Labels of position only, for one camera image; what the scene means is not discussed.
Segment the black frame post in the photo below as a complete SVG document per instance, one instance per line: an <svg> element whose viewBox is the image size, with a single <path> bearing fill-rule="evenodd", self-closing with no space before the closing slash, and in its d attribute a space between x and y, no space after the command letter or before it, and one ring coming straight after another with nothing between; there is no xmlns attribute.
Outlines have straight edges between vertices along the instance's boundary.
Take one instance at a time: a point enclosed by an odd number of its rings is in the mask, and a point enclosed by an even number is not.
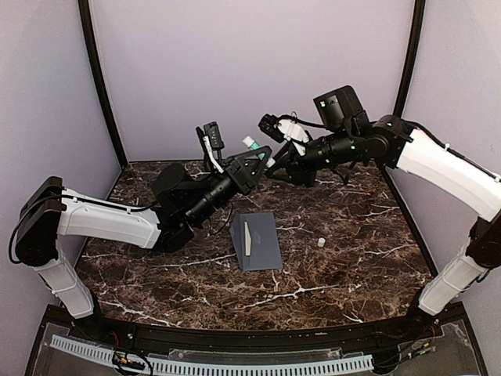
<svg viewBox="0 0 501 376"><path fill-rule="evenodd" d="M413 16L411 19L409 40L405 53L405 61L403 64L402 75L399 82L398 92L393 109L393 115L398 117L401 117L403 115L411 81L413 78L414 67L416 64L416 58L420 44L420 36L424 22L425 8L425 0L414 1Z"/></svg>
<svg viewBox="0 0 501 376"><path fill-rule="evenodd" d="M93 28L91 2L88 0L78 0L78 9L81 20L81 29L85 40L88 62L99 100L99 105L105 121L106 130L112 143L115 156L121 169L128 166L128 159L124 150L121 137L119 135L117 123L114 118L110 98L103 75L103 69L99 59L97 39Z"/></svg>

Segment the white green glue stick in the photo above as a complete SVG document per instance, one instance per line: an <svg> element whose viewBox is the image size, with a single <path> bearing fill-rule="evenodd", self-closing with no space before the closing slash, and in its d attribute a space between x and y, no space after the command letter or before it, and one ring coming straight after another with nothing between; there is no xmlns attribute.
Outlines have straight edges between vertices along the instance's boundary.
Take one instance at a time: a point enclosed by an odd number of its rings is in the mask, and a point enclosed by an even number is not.
<svg viewBox="0 0 501 376"><path fill-rule="evenodd" d="M250 136L246 136L243 138L242 143L249 149L249 150L258 150L261 148L261 146L255 141ZM266 167L271 168L276 161L273 159L273 157L266 157L265 154L259 154L258 157L264 161L266 161Z"/></svg>

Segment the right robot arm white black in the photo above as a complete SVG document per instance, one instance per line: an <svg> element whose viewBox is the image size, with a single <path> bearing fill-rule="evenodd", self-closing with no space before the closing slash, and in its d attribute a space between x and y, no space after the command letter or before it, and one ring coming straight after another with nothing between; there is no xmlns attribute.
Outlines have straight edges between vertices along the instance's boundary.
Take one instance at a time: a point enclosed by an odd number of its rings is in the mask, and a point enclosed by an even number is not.
<svg viewBox="0 0 501 376"><path fill-rule="evenodd" d="M284 169L295 185L312 186L317 171L339 174L338 165L374 161L380 168L398 169L420 177L462 201L477 215L469 241L430 282L400 321L408 340L420 337L459 293L500 266L500 177L442 143L422 125L395 115L371 121L350 86L313 100L329 135L313 139L309 125L293 115L266 114L258 127L282 144L272 174Z"/></svg>

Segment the grey blue envelope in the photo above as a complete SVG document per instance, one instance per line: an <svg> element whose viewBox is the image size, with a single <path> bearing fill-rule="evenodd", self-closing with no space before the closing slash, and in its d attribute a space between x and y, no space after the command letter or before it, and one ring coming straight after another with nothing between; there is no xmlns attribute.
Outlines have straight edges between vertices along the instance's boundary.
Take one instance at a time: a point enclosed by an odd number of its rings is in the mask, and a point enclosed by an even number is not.
<svg viewBox="0 0 501 376"><path fill-rule="evenodd" d="M245 256L244 223L248 222L252 236L251 256ZM282 257L272 212L235 215L230 227L233 247L240 269L244 272L282 269Z"/></svg>

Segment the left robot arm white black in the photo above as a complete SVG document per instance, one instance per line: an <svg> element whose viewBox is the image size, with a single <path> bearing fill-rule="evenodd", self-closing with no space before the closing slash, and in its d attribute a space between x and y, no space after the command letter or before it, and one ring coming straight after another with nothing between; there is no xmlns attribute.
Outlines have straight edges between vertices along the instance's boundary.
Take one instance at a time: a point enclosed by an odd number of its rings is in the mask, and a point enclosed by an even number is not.
<svg viewBox="0 0 501 376"><path fill-rule="evenodd" d="M110 336L110 323L98 312L90 290L77 276L58 242L83 236L132 244L167 253L178 251L218 209L259 183L271 156L268 146L214 163L214 171L193 179L180 163L167 166L153 181L153 203L133 207L81 195L48 177L23 206L9 239L9 260L30 266L79 327L94 342Z"/></svg>

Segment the right black frame post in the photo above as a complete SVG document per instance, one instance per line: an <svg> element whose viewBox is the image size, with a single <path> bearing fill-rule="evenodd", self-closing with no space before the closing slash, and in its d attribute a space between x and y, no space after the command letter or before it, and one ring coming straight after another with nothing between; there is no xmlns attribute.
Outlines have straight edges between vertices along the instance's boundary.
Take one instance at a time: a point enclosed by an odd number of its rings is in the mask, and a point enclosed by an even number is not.
<svg viewBox="0 0 501 376"><path fill-rule="evenodd" d="M420 44L420 36L424 22L425 8L425 0L414 1L413 16L411 19L409 40L405 53L405 61L403 64L402 75L399 82L398 92L393 109L393 115L398 117L401 117L403 115L411 81L413 78L414 67L416 64L416 58Z"/></svg>

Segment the black curved front rail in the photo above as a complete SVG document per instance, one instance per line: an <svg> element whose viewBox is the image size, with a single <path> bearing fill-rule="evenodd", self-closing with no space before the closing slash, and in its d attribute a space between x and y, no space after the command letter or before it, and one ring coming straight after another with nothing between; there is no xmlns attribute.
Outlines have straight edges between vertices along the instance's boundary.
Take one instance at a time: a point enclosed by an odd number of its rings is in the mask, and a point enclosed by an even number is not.
<svg viewBox="0 0 501 376"><path fill-rule="evenodd" d="M179 329L106 317L84 324L92 338L109 339L126 349L167 353L174 349L200 351L286 351L327 349L374 349L385 351L412 339L401 318L368 324L285 331L211 331Z"/></svg>

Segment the beige lined letter paper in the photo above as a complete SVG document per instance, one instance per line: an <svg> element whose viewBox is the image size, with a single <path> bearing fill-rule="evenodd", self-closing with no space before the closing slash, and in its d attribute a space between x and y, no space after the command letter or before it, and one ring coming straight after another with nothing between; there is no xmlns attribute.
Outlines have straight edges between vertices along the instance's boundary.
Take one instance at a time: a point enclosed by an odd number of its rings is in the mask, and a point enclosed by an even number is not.
<svg viewBox="0 0 501 376"><path fill-rule="evenodd" d="M246 257L251 256L251 249L252 249L251 231L250 231L250 227L248 225L248 222L245 222L244 223L244 250L245 250Z"/></svg>

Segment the left black frame post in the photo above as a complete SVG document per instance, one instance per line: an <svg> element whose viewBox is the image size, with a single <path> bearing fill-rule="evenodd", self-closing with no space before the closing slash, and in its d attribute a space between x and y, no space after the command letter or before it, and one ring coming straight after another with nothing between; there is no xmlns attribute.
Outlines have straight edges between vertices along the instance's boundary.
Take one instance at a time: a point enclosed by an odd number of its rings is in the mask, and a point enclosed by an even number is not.
<svg viewBox="0 0 501 376"><path fill-rule="evenodd" d="M121 137L119 135L117 123L114 118L110 98L103 75L103 69L99 59L97 39L93 28L91 2L88 0L78 0L78 9L81 20L81 29L85 40L88 62L99 100L99 105L105 121L106 130L112 143L115 156L121 169L128 166L128 159L124 150Z"/></svg>

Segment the clear acrylic front plate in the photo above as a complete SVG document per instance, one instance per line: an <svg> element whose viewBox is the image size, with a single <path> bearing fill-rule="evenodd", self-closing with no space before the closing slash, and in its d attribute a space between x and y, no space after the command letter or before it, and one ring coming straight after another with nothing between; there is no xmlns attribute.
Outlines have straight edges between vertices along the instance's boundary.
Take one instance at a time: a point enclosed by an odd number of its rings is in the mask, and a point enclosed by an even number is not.
<svg viewBox="0 0 501 376"><path fill-rule="evenodd" d="M229 350L188 350L172 349L168 354L169 360L192 363L216 364L286 364L312 363L342 358L341 348L284 350L272 349L257 352Z"/></svg>

